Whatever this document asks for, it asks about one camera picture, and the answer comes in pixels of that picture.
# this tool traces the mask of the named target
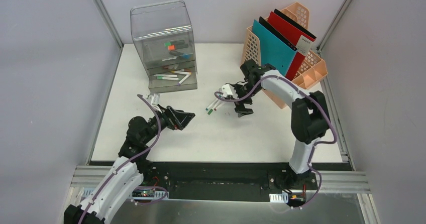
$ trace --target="transparent organizer box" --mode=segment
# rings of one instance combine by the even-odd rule
[[[151,92],[197,89],[194,35],[184,1],[133,7],[130,23],[133,43],[149,77]],[[181,85],[154,76],[180,69],[192,72]]]

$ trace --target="white wall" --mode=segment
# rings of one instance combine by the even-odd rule
[[[119,50],[92,0],[0,6],[0,223],[57,223]]]
[[[354,0],[324,50],[382,223],[426,223],[426,0]]]
[[[132,43],[130,9],[169,0],[103,0],[124,43]],[[310,10],[309,30],[318,43],[332,22],[343,0],[184,0],[196,42],[242,43],[246,28],[259,16],[267,17],[275,8],[301,2]]]

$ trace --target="white marker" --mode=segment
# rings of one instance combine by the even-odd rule
[[[216,104],[212,107],[215,111],[216,109],[218,109],[218,106],[222,103],[221,100],[218,99],[218,101],[216,102]]]
[[[157,79],[179,81],[177,77],[157,77]]]
[[[176,74],[155,74],[156,77],[177,77]]]
[[[183,74],[183,75],[191,75],[190,72],[181,72],[181,71],[171,71],[172,73]]]
[[[189,78],[189,76],[191,75],[191,73],[189,73],[189,75],[186,75],[182,80],[180,80],[177,85],[181,85],[187,78]]]
[[[220,108],[222,105],[225,104],[225,101],[219,100],[219,102],[221,102],[221,103],[219,103],[219,105],[217,107],[215,107],[215,111],[218,110],[218,108]]]
[[[217,99],[217,98],[216,98],[215,100],[213,100],[213,102],[211,102],[211,103],[209,104],[209,106],[205,108],[205,110],[206,110],[206,111],[208,111],[211,107],[213,107],[213,105],[214,105],[217,101],[219,101],[219,99]]]

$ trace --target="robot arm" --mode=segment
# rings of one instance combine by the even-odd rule
[[[158,105],[153,108],[156,109],[160,125],[156,118],[146,121],[143,117],[134,117],[129,121],[126,140],[119,157],[90,197],[84,199],[79,206],[70,205],[65,210],[64,224],[109,224],[124,201],[143,182],[144,177],[152,178],[149,168],[151,162],[146,160],[149,154],[146,144],[159,130],[163,131],[166,127],[183,130],[195,117],[194,113],[185,113],[170,106],[163,108]]]
[[[253,110],[246,108],[245,104],[252,104],[251,98],[261,89],[271,91],[280,97],[292,110],[291,130],[296,137],[296,143],[286,178],[277,180],[277,185],[290,188],[299,178],[309,174],[308,162],[310,162],[312,148],[329,129],[319,109],[305,96],[310,96],[317,101],[329,118],[324,94],[320,91],[309,93],[294,84],[289,85],[280,79],[284,76],[269,64],[259,66],[254,60],[248,60],[240,68],[246,83],[244,85],[226,84],[222,87],[222,95],[234,102],[238,117],[253,113]]]

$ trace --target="red wire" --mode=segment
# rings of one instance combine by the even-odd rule
[[[157,181],[155,182],[155,184],[154,184],[154,186],[157,186],[157,184],[158,184],[158,182],[160,181],[159,179],[158,179],[158,177],[157,176],[154,176],[154,177],[152,177],[153,179],[157,179]]]

